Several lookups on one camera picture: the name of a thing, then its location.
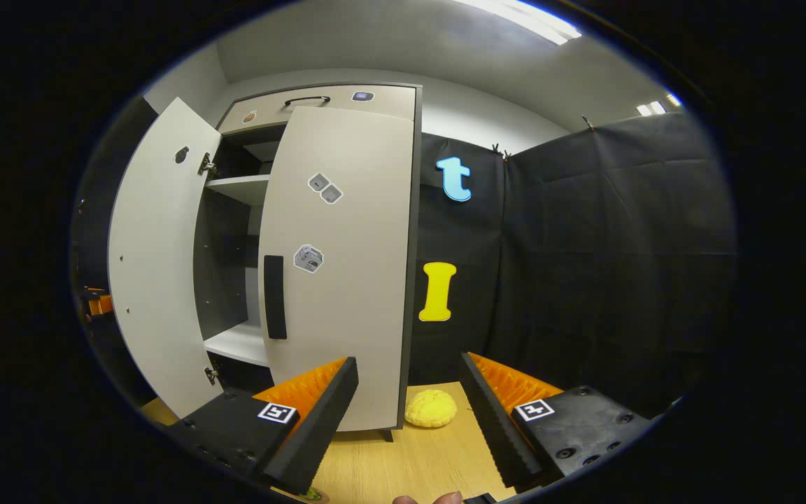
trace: ceiling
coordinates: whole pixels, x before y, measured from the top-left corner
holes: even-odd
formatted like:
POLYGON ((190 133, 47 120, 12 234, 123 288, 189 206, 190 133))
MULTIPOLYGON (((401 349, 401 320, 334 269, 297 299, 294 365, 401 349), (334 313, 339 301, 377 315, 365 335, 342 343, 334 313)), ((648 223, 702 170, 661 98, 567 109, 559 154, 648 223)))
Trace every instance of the ceiling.
POLYGON ((282 71, 374 68, 470 86, 569 131, 635 117, 666 92, 587 35, 556 45, 451 0, 304 0, 217 44, 230 83, 282 71))

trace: cabinet handle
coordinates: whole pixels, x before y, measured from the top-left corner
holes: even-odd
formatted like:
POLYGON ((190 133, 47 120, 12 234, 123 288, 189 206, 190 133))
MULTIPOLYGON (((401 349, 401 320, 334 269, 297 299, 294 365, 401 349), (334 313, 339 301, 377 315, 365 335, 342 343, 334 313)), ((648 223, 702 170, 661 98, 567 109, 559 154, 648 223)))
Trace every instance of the cabinet handle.
POLYGON ((263 307, 266 309, 266 329, 271 340, 287 340, 285 329, 285 258, 281 255, 263 256, 263 307))
POLYGON ((292 98, 285 100, 285 106, 291 105, 291 102, 297 102, 298 99, 322 99, 323 102, 328 103, 332 101, 332 98, 328 96, 304 96, 304 98, 292 98))

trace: cabinet shelf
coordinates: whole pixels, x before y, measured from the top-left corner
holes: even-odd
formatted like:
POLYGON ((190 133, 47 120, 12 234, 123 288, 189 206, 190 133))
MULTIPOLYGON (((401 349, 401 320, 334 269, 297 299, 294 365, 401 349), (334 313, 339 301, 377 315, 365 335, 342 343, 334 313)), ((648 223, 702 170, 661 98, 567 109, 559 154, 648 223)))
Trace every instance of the cabinet shelf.
POLYGON ((204 348, 236 361, 269 367, 266 347, 263 345, 263 329, 250 321, 244 321, 204 340, 204 348))
POLYGON ((266 198, 266 185, 269 184, 269 175, 234 176, 210 181, 204 184, 205 188, 216 191, 221 195, 249 204, 251 207, 262 207, 266 198))

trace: cabinet door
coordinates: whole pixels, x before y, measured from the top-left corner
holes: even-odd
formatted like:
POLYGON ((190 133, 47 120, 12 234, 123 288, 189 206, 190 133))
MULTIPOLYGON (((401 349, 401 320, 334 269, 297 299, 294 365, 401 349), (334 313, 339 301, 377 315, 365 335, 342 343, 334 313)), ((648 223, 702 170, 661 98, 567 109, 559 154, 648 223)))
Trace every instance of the cabinet door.
POLYGON ((211 362, 192 280, 195 223, 207 179, 198 168, 219 145, 220 134, 175 99, 132 154, 108 236, 108 280, 120 332, 141 374, 179 417, 222 393, 204 374, 211 362), (185 148, 185 157, 176 157, 185 148))
POLYGON ((269 369, 281 383, 356 357, 359 386, 339 431, 397 425, 412 135, 406 119, 298 106, 269 176, 258 272, 269 369), (335 203, 310 188, 317 173, 342 191, 335 203), (322 254, 315 272, 295 267, 304 245, 322 254), (265 256, 283 258, 279 271, 267 271, 265 256), (271 274, 284 284, 284 331, 269 318, 271 274))

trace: black backdrop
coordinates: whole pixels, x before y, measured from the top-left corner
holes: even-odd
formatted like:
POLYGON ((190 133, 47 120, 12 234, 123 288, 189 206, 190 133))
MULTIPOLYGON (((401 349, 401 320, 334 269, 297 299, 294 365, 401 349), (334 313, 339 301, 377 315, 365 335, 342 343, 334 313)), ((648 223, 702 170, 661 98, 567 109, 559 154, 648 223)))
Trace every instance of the black backdrop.
POLYGON ((422 134, 421 188, 418 208, 416 293, 413 303, 410 385, 456 381, 458 352, 482 352, 490 334, 500 256, 503 196, 502 157, 464 141, 422 134), (465 203, 444 192, 436 163, 458 157, 471 169, 462 186, 471 189, 465 203), (428 277, 425 263, 455 265, 444 322, 422 322, 428 277))
POLYGON ((423 135, 410 383, 456 380, 474 351, 646 417, 697 383, 735 275, 729 191, 681 113, 627 119, 511 156, 423 135), (436 162, 471 169, 466 202, 436 162), (426 262, 456 265, 450 320, 422 322, 426 262))
POLYGON ((725 329, 735 223, 693 124, 626 119, 509 159, 487 357, 646 417, 697 383, 725 329))

